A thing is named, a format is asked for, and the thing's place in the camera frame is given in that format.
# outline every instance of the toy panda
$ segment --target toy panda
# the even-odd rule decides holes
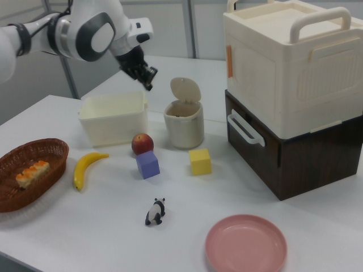
[[[162,223],[161,217],[165,215],[164,201],[165,198],[155,199],[153,206],[146,215],[145,225],[150,225],[152,221],[155,221],[157,225]]]

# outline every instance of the white table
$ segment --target white table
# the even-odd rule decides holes
[[[224,101],[211,103],[223,107]],[[213,173],[192,176],[188,151],[168,143],[163,114],[150,112],[161,173],[143,180],[129,144],[91,147],[77,119],[81,105],[48,96],[0,126],[1,155],[40,138],[59,138],[70,147],[66,172],[53,187],[33,204],[0,214],[0,254],[52,272],[211,272],[204,241],[212,225],[254,214],[286,237],[282,271],[362,270],[361,164],[355,176],[279,201],[229,145],[225,122],[205,121],[199,148],[208,148]],[[34,122],[39,117],[41,123]],[[91,165],[80,193],[72,186],[73,169],[91,151],[110,157]],[[161,225],[147,227],[155,197],[166,198],[166,215]]]
[[[227,66],[225,61],[158,56],[145,56],[145,61],[149,66],[158,69],[152,82],[153,89],[150,92],[146,91],[149,111],[164,112],[166,107],[177,99],[171,92],[170,81],[173,78],[183,77],[190,78],[198,84],[204,119],[226,121],[224,90],[227,89]],[[142,84],[133,81],[123,71],[120,71],[82,96],[81,99],[136,90],[144,90]]]

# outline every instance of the box lid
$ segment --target box lid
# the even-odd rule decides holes
[[[362,27],[351,23],[351,15],[343,7],[326,10],[296,0],[272,1],[266,5],[229,11],[225,15],[281,44],[294,44],[299,39]]]

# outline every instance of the woven basket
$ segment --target woven basket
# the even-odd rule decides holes
[[[3,156],[0,159],[0,213],[19,210],[44,194],[64,174],[68,151],[68,145],[62,140],[41,139]],[[21,188],[16,175],[39,160],[48,162],[50,170],[27,189]]]

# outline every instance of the small trash can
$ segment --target small trash can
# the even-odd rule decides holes
[[[189,78],[173,78],[171,91],[178,99],[164,111],[164,119],[171,144],[180,149],[192,149],[204,139],[203,107],[200,89]]]

